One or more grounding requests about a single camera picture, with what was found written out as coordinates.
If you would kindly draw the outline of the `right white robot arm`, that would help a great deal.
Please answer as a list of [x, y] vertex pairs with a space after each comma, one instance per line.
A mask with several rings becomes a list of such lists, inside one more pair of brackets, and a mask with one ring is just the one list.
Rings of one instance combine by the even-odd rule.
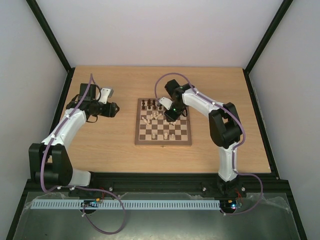
[[179, 85], [173, 79], [167, 82], [165, 90], [170, 98], [162, 97], [159, 103], [164, 106], [164, 116], [169, 123], [175, 122], [192, 107], [209, 122], [209, 133], [213, 143], [219, 147], [218, 191], [229, 196], [236, 189], [233, 180], [237, 177], [237, 144], [243, 134], [239, 115], [233, 103], [223, 104], [199, 92], [193, 85]]

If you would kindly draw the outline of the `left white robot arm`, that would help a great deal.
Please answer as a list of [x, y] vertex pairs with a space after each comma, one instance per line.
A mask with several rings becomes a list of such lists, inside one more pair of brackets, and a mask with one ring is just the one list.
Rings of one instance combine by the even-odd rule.
[[72, 166], [68, 148], [90, 117], [116, 116], [120, 108], [115, 102], [108, 101], [113, 92], [109, 87], [82, 83], [79, 94], [66, 105], [64, 115], [53, 131], [41, 143], [33, 143], [29, 147], [30, 175], [44, 192], [50, 191], [46, 184], [52, 188], [90, 185], [91, 173]]

